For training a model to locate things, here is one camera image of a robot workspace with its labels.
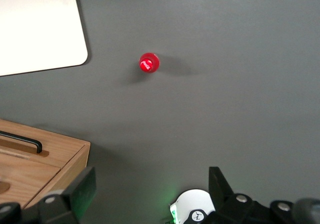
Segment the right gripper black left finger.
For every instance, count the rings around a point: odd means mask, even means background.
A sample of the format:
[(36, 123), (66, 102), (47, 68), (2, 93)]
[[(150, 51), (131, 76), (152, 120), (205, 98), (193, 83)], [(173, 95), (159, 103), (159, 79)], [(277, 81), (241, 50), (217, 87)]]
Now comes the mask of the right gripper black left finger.
[(41, 199), (39, 223), (79, 223), (96, 195), (95, 172), (94, 167), (86, 167), (64, 190)]

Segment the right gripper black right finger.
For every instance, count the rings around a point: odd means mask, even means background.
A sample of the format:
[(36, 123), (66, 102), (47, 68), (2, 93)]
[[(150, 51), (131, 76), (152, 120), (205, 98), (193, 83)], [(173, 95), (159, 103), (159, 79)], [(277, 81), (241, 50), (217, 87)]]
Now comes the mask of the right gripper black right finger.
[(269, 223), (269, 209), (233, 192), (219, 167), (209, 168), (208, 183), (215, 211), (208, 215), (207, 223)]

